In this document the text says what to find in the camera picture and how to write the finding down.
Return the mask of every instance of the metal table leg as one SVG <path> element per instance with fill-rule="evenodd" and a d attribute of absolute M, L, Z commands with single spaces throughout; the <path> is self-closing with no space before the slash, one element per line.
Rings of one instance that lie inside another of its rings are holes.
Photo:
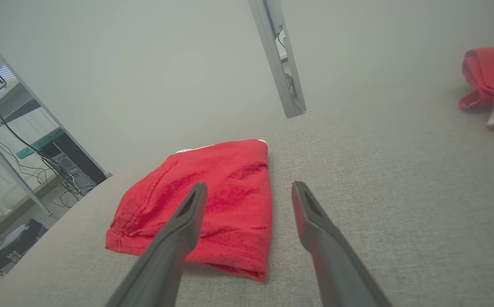
<path fill-rule="evenodd" d="M 44 211 L 48 216 L 52 215 L 52 212 L 46 208 L 42 202 L 38 199 L 38 197 L 35 195 L 33 190 L 31 190 L 31 187 L 27 185 L 25 180 L 21 177 L 21 175 L 16 171 L 16 169 L 10 164 L 8 159 L 3 155 L 3 153 L 0 151 L 0 165 L 3 166 L 3 168 L 10 174 L 10 176 L 14 179 L 14 181 L 31 197 L 31 199 L 39 206 L 42 211 Z"/>

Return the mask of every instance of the desk leg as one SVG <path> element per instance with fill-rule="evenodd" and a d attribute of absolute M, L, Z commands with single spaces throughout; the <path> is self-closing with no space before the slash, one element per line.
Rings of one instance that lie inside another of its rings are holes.
<path fill-rule="evenodd" d="M 10 176 L 14 179 L 14 181 L 31 197 L 31 199 L 39 206 L 42 211 L 44 211 L 48 216 L 52 215 L 52 212 L 48 210 L 38 199 L 38 197 L 35 195 L 33 190 L 31 190 L 31 187 L 27 185 L 25 180 L 21 177 L 21 175 L 16 171 L 16 169 L 10 164 L 8 159 L 3 155 L 3 153 L 0 151 L 0 165 L 3 166 L 3 168 L 10 174 Z"/>

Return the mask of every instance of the desk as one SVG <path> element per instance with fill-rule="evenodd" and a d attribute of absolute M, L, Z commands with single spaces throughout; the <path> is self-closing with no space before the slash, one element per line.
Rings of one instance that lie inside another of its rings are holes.
<path fill-rule="evenodd" d="M 32 95 L 23 87 L 21 83 L 16 83 L 7 93 L 0 95 L 0 111 L 6 122 L 13 121 L 33 110 L 40 107 L 40 104 Z M 10 164 L 9 160 L 0 151 L 0 165 L 10 174 L 14 181 L 31 197 L 31 199 L 42 209 L 48 216 L 52 214 L 35 195 L 33 190 L 27 185 L 25 180 Z"/>

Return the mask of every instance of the white desk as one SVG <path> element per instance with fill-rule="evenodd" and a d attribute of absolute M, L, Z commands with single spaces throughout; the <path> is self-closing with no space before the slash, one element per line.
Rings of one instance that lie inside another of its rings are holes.
<path fill-rule="evenodd" d="M 32 97 L 32 95 L 23 87 L 21 83 L 15 84 L 7 93 L 0 95 L 0 111 L 6 122 L 15 120 L 33 110 L 40 107 L 40 104 Z M 9 160 L 0 151 L 0 165 L 10 174 L 14 181 L 31 197 L 37 206 L 46 212 L 49 216 L 52 214 L 35 195 L 33 190 L 27 185 L 25 180 L 10 164 Z"/>

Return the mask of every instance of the gray fabric surface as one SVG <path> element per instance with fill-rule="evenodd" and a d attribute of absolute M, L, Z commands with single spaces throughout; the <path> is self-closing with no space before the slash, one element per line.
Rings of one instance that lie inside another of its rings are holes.
<path fill-rule="evenodd" d="M 176 305 L 320 305 L 290 202 L 302 180 L 395 306 L 494 306 L 494 131 L 486 113 L 458 109 L 462 91 L 415 93 L 359 95 L 252 136 L 270 146 L 268 277 L 188 266 Z M 72 208 L 0 284 L 0 306 L 104 305 L 136 260 L 104 249 L 105 231 L 126 189 L 163 159 Z"/>

